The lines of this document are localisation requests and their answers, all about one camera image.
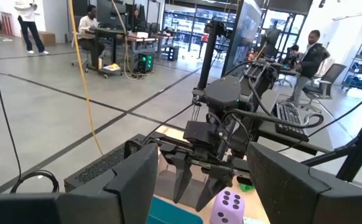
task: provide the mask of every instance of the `blue bin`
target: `blue bin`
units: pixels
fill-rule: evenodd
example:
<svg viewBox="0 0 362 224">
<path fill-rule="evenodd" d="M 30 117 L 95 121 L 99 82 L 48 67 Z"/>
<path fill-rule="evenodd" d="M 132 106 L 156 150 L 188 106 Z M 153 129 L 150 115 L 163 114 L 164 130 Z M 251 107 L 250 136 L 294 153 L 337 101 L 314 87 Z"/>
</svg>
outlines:
<svg viewBox="0 0 362 224">
<path fill-rule="evenodd" d="M 185 210 L 153 197 L 147 224 L 203 224 L 203 220 Z"/>
</svg>

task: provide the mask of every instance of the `jeans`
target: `jeans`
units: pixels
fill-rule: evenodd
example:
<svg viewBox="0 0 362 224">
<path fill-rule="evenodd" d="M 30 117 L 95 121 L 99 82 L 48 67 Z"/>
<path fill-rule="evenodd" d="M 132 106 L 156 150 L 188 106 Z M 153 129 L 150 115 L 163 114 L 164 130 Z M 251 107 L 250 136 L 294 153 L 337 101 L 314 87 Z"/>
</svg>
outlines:
<svg viewBox="0 0 362 224">
<path fill-rule="evenodd" d="M 299 76 L 294 85 L 293 94 L 289 99 L 287 99 L 287 101 L 298 107 L 300 105 L 301 92 L 309 80 L 310 78 Z"/>
<path fill-rule="evenodd" d="M 105 45 L 98 43 L 98 52 L 96 52 L 96 45 L 94 39 L 80 39 L 78 40 L 80 47 L 91 52 L 91 62 L 95 67 L 98 64 L 98 57 L 105 50 Z"/>
<path fill-rule="evenodd" d="M 22 20 L 21 16 L 18 16 L 18 21 L 19 21 L 19 24 L 21 25 L 22 35 L 24 36 L 27 51 L 33 50 L 32 42 L 29 40 L 29 33 L 27 31 L 27 29 L 29 28 L 39 52 L 40 53 L 43 52 L 45 50 L 45 47 L 44 47 L 43 42 L 40 40 L 39 31 L 37 31 L 36 23 L 35 22 L 25 22 Z"/>
</svg>

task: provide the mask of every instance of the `gray concrete floor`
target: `gray concrete floor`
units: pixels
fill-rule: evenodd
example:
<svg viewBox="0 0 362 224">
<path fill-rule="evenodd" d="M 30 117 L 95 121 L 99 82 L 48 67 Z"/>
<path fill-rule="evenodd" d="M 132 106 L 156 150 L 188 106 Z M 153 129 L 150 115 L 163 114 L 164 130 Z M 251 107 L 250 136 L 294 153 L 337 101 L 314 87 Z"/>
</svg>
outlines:
<svg viewBox="0 0 362 224">
<path fill-rule="evenodd" d="M 47 47 L 51 55 L 28 56 L 20 39 L 0 41 L 0 84 L 9 121 L 19 152 L 22 171 L 47 169 L 60 181 L 99 158 L 91 137 L 85 93 L 79 71 L 70 62 L 75 59 L 69 45 Z M 155 74 L 144 80 L 130 81 L 126 77 L 107 80 L 90 72 L 86 74 L 97 137 L 104 152 L 135 136 L 147 134 L 161 121 L 173 116 L 190 104 L 191 90 L 196 86 L 202 59 L 179 58 L 178 62 L 156 61 Z M 221 75 L 222 64 L 215 62 L 209 82 Z M 282 95 L 290 95 L 288 86 L 276 86 Z M 362 92 L 343 94 L 334 89 L 331 101 L 324 105 L 325 122 L 331 122 L 362 99 Z M 199 119 L 203 120 L 206 107 Z M 185 127 L 192 109 L 169 122 Z M 347 143 L 362 127 L 362 108 L 327 128 L 333 147 Z M 267 139 L 260 143 L 280 150 L 285 146 Z M 297 161 L 312 156 L 289 149 L 281 152 Z M 337 173 L 344 158 L 318 166 Z M 17 166 L 0 105 L 0 192 L 8 192 L 17 177 Z M 362 183 L 362 169 L 355 182 Z M 48 192 L 51 184 L 44 179 L 32 179 L 22 184 L 21 192 Z"/>
</svg>

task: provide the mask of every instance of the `computer tower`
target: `computer tower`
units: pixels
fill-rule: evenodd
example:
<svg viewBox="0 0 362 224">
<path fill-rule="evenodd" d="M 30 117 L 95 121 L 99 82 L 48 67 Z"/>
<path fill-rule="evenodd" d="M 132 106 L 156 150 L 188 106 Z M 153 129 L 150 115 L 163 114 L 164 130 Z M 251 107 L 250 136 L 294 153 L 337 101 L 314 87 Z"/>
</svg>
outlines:
<svg viewBox="0 0 362 224">
<path fill-rule="evenodd" d="M 167 60 L 174 62 L 179 58 L 179 48 L 169 47 L 169 53 L 167 54 Z"/>
<path fill-rule="evenodd" d="M 138 70 L 142 73 L 151 72 L 154 68 L 154 54 L 138 55 Z"/>
</svg>

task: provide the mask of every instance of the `purple die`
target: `purple die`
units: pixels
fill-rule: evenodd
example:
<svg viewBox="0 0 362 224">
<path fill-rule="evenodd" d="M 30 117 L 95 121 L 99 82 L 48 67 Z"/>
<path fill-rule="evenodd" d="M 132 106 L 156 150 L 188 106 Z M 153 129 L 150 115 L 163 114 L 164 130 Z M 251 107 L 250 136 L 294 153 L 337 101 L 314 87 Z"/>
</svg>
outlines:
<svg viewBox="0 0 362 224">
<path fill-rule="evenodd" d="M 244 200 L 224 189 L 217 196 L 211 211 L 210 224 L 243 224 Z"/>
</svg>

